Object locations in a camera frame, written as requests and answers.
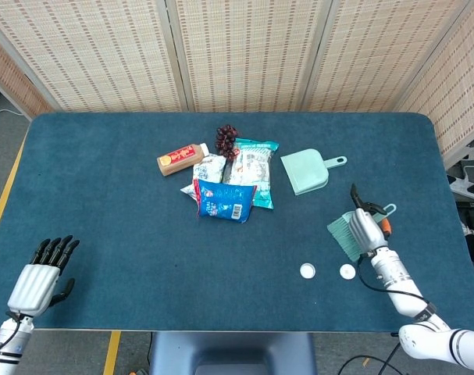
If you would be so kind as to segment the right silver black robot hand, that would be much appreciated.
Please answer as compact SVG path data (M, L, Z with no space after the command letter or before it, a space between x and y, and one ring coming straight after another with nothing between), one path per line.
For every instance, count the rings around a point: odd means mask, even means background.
M385 219L387 211L379 204L364 201L355 184L351 185L350 196L355 204L355 210L351 215L348 227L362 253L374 252L378 248L387 247L385 233L372 216L374 213L378 213Z

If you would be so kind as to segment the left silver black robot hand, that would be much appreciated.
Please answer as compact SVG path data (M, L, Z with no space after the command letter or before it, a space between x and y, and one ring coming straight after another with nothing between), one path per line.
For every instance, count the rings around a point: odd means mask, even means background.
M37 317L66 300L73 291L75 279L68 279L59 293L55 289L79 244L72 235L44 239L16 281L7 302L9 311L17 316Z

